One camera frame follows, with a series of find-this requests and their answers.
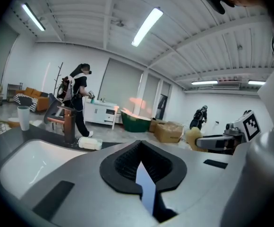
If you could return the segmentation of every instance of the woman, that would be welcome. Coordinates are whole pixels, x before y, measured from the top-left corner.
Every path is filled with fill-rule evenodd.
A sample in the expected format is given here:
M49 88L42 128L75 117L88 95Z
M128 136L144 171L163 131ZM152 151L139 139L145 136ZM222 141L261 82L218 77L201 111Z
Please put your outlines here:
M63 102L66 107L74 108L77 111L75 123L78 128L78 131L84 137L93 136L93 131L88 131L85 126L84 116L82 113L82 97L87 96L91 99L94 98L94 96L85 91L86 75L89 74L91 74L89 64L80 64L79 66L77 66L77 68L70 74L74 81L71 84L69 84L69 87L73 87L72 91L74 95L71 97L70 100Z

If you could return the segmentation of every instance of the white ceiling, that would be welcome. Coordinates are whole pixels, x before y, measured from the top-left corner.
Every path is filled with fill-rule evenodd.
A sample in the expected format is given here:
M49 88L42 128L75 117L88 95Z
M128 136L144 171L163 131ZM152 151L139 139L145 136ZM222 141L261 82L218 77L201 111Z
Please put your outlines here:
M20 7L27 2L46 30ZM215 12L205 0L14 0L10 5L38 42L82 44L139 62L195 90L191 81L267 79L274 69L272 28L260 7ZM164 12L139 47L131 45L154 7Z

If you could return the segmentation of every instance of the ceiling light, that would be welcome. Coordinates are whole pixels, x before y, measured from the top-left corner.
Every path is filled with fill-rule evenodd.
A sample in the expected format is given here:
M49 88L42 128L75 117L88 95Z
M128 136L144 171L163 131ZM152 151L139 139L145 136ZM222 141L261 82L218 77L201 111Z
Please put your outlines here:
M146 36L147 32L153 27L153 25L158 21L158 19L163 15L163 12L157 8L154 8L150 15L146 18L143 25L137 32L132 45L137 47L139 46L140 42L143 40L143 38Z
M264 85L265 81L249 81L248 84L250 85Z
M194 82L192 82L192 85L207 85L207 84L218 84L218 81L213 80L213 81L194 81Z
M37 25L37 27L44 31L45 27L41 24L41 22L38 20L38 18L35 16L34 12L30 9L29 5L27 3L22 5L22 8L25 10L27 15L32 19L32 21Z

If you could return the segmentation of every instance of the white cabinet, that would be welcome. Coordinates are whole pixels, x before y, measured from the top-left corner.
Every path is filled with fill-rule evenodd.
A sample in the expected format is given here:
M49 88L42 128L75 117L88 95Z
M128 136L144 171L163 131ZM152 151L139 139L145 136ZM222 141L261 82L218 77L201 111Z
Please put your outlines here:
M110 103L95 101L93 104L86 100L84 121L111 125L114 129L118 106Z

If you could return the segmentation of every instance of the cabinet drawer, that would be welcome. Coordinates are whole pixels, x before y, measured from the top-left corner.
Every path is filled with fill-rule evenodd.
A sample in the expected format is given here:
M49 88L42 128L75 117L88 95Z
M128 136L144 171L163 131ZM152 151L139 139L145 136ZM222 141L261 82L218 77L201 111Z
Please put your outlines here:
M114 115L113 114L105 114L105 121L113 122L114 121Z

